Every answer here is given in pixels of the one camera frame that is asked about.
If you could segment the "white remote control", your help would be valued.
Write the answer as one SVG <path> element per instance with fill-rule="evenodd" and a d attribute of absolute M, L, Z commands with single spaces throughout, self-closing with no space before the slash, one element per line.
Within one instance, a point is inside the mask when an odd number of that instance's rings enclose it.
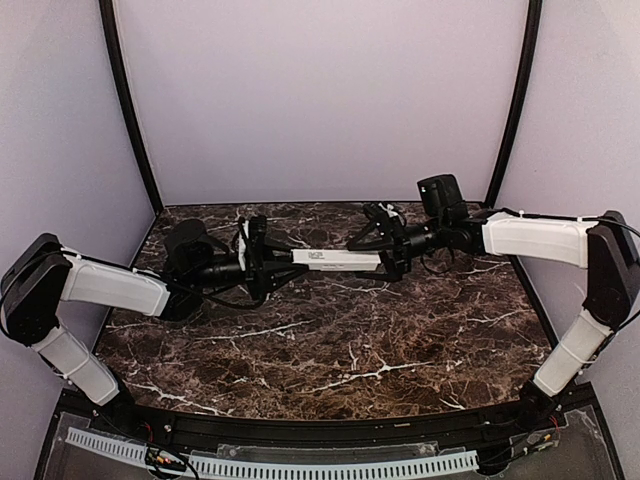
<path fill-rule="evenodd" d="M 377 252 L 335 249 L 293 249 L 294 264 L 310 271 L 323 272 L 374 272 L 381 264 Z"/>

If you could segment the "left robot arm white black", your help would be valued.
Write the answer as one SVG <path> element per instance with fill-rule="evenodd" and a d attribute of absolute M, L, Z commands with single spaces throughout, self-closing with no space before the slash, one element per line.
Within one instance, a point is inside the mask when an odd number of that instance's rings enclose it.
<path fill-rule="evenodd" d="M 309 271 L 308 254 L 266 237 L 262 216 L 240 220 L 231 247 L 199 219 L 177 224 L 165 237 L 163 271 L 139 270 L 89 258 L 40 235 L 1 279 L 1 331 L 34 350 L 98 407 L 132 404 L 118 376 L 62 323 L 62 302 L 83 302 L 167 321 L 188 317 L 204 301 L 227 308 L 220 295 L 245 285 L 261 306 L 269 293 Z"/>

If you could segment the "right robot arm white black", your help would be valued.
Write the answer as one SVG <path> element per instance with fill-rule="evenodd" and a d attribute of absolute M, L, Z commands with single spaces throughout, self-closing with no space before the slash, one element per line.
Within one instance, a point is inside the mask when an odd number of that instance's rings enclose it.
<path fill-rule="evenodd" d="M 470 213 L 452 174 L 417 184 L 428 217 L 410 225 L 391 205 L 363 208 L 366 226 L 347 243 L 351 251 L 379 253 L 383 281 L 398 281 L 413 259 L 440 249 L 469 255 L 520 256 L 570 264 L 587 272 L 587 293 L 568 331 L 533 375 L 521 395 L 558 396 L 571 380 L 637 318 L 639 233 L 617 211 L 569 217 L 481 209 Z"/>

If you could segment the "right black frame post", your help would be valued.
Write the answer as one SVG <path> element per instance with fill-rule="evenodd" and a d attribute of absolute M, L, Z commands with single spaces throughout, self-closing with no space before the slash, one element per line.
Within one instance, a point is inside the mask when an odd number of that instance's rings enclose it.
<path fill-rule="evenodd" d="M 524 26 L 522 47 L 519 56 L 513 93 L 506 117 L 505 127 L 498 149 L 495 165 L 490 178 L 489 186 L 483 204 L 488 207 L 496 205 L 501 187 L 511 158 L 515 144 L 516 134 L 524 108 L 529 80 L 535 58 L 538 33 L 542 17 L 542 0 L 530 0 L 528 2 L 526 21 Z"/>

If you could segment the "black frame post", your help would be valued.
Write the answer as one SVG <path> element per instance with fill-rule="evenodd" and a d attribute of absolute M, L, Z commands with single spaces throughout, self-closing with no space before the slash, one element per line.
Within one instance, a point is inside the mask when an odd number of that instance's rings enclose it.
<path fill-rule="evenodd" d="M 111 0 L 99 0 L 98 6 L 112 78 L 136 166 L 151 208 L 155 215 L 159 215 L 164 210 L 164 204 L 152 172 L 131 94 L 118 32 L 115 3 Z"/>
<path fill-rule="evenodd" d="M 511 158 L 515 144 L 516 134 L 524 108 L 529 80 L 535 58 L 538 33 L 542 17 L 542 0 L 530 0 L 528 2 L 526 21 L 524 26 L 522 47 L 519 56 L 513 93 L 506 117 L 505 127 L 498 149 L 495 165 L 490 178 L 489 186 L 483 204 L 488 207 L 496 205 L 501 187 Z"/>

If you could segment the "left black frame post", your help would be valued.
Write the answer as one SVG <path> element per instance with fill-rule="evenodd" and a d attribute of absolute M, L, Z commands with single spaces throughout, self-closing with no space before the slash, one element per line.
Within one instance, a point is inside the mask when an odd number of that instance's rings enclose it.
<path fill-rule="evenodd" d="M 136 166 L 151 208 L 155 215 L 159 215 L 164 210 L 164 204 L 152 172 L 131 94 L 118 32 L 115 3 L 111 0 L 99 0 L 98 6 L 112 78 Z"/>

